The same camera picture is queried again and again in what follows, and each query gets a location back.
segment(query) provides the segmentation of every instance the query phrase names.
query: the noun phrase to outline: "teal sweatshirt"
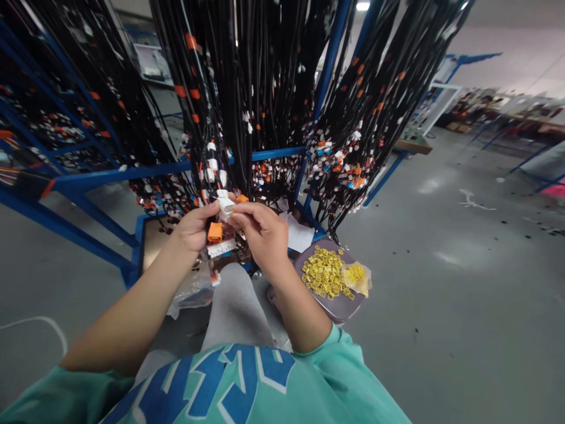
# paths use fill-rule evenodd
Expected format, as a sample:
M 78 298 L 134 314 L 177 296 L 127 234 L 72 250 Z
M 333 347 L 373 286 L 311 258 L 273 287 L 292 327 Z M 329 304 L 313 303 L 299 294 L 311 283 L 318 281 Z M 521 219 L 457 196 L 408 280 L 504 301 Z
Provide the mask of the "teal sweatshirt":
M 335 326 L 306 355 L 223 344 L 133 382 L 114 371 L 56 367 L 0 423 L 410 423 L 361 348 Z

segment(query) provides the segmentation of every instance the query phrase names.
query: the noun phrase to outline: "person's right hand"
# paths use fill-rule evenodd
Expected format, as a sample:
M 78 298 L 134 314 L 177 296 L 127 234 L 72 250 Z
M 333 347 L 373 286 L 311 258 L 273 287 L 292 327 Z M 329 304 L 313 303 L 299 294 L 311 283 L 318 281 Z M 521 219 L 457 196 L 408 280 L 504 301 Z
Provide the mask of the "person's right hand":
M 231 217 L 241 227 L 249 243 L 253 259 L 266 277 L 274 277 L 288 265 L 288 223 L 269 207 L 261 203 L 239 203 L 234 206 Z

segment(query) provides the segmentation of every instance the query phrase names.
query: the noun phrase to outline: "round tray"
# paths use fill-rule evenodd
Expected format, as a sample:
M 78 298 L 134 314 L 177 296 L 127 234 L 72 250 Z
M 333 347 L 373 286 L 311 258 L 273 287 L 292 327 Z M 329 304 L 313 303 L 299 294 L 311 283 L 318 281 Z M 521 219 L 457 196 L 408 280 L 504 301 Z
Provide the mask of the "round tray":
M 304 265 L 304 262 L 306 262 L 306 260 L 315 253 L 316 246 L 319 246 L 321 249 L 327 249 L 328 251 L 333 250 L 338 255 L 339 255 L 338 250 L 341 249 L 343 250 L 343 254 L 339 256 L 341 256 L 341 258 L 345 261 L 346 264 L 351 264 L 355 262 L 355 260 L 351 257 L 351 255 L 349 255 L 347 250 L 342 249 L 333 241 L 327 239 L 320 240 L 312 244 L 312 246 L 310 246 L 308 249 L 304 250 L 304 252 L 302 252 L 302 254 L 298 256 L 298 258 L 294 261 L 294 269 L 296 269 L 296 272 L 298 273 L 298 276 L 300 278 L 302 278 L 302 275 L 304 275 L 304 271 L 302 271 L 302 266 Z M 347 321 L 349 318 L 351 318 L 353 314 L 357 312 L 357 309 L 359 309 L 359 307 L 361 306 L 361 302 L 363 301 L 363 299 L 365 299 L 365 296 L 356 293 L 353 290 L 351 291 L 353 296 L 355 296 L 355 299 L 353 300 L 349 299 L 348 297 L 345 297 L 343 293 L 341 293 L 337 297 L 334 297 L 332 300 L 328 300 L 325 297 L 320 297 L 317 294 L 315 294 L 312 291 L 312 289 L 309 289 L 309 291 L 312 293 L 312 295 L 318 301 L 318 303 L 322 305 L 322 307 L 329 315 L 330 319 L 336 324 L 342 324 L 345 321 Z

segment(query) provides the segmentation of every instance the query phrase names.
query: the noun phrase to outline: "gray concrete floor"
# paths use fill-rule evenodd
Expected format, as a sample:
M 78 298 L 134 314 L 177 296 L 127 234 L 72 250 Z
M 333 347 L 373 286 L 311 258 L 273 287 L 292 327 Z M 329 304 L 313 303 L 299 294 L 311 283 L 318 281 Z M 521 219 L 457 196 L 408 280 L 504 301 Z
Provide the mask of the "gray concrete floor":
M 402 163 L 372 205 L 338 231 L 371 267 L 374 285 L 344 328 L 414 423 L 562 422 L 565 238 L 540 228 L 565 228 L 565 218 L 553 200 L 529 196 L 528 179 L 495 182 L 519 157 L 480 151 L 467 135 L 434 133 L 432 153 Z M 461 205 L 460 189 L 496 210 Z M 141 211 L 126 186 L 90 197 L 133 232 Z M 46 204 L 129 257 L 127 246 L 64 198 Z M 72 343 L 124 293 L 112 265 L 4 206 L 0 217 L 0 326 L 47 316 Z M 266 282 L 256 285 L 283 338 Z M 209 312 L 166 319 L 156 346 L 178 354 L 197 349 L 201 338 L 188 335 Z M 32 322 L 1 330 L 0 346 L 3 409 L 57 364 L 61 345 L 47 324 Z

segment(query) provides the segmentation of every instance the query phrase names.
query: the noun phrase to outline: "white wall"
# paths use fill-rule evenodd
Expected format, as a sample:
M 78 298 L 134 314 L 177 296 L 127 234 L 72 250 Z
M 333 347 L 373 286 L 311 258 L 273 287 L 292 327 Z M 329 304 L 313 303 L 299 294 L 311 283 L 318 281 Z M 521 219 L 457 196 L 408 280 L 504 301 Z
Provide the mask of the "white wall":
M 114 8 L 140 16 L 151 17 L 149 0 L 111 0 Z
M 449 52 L 502 56 L 463 65 L 451 84 L 501 87 L 502 91 L 565 97 L 565 31 L 562 29 L 482 28 L 465 26 Z

